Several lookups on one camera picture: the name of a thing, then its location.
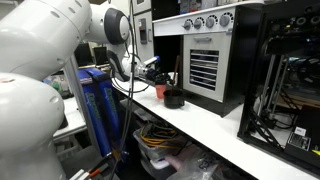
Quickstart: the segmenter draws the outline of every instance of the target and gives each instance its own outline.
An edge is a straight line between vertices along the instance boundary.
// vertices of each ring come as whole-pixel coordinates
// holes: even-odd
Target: black mug
[[[184,106],[184,97],[181,90],[166,90],[163,95],[164,105],[167,108],[176,109]]]

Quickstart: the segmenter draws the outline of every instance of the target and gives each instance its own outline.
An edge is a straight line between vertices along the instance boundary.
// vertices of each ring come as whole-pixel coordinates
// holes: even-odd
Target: oven window
[[[190,84],[215,91],[219,51],[190,50]]]

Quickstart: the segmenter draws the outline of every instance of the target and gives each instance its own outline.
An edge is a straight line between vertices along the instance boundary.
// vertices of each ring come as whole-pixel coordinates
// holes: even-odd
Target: red cup
[[[163,93],[166,91],[166,85],[156,85],[157,98],[163,99]]]

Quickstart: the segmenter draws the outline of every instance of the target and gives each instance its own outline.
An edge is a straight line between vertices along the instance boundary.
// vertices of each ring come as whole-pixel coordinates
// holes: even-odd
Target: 3d printer
[[[238,136],[320,175],[320,1],[263,7]]]

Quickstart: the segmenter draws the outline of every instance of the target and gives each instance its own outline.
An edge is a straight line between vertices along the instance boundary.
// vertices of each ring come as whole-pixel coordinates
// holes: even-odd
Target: plastic bag
[[[187,158],[178,172],[167,180],[211,180],[218,161],[211,153],[203,152],[198,148]]]

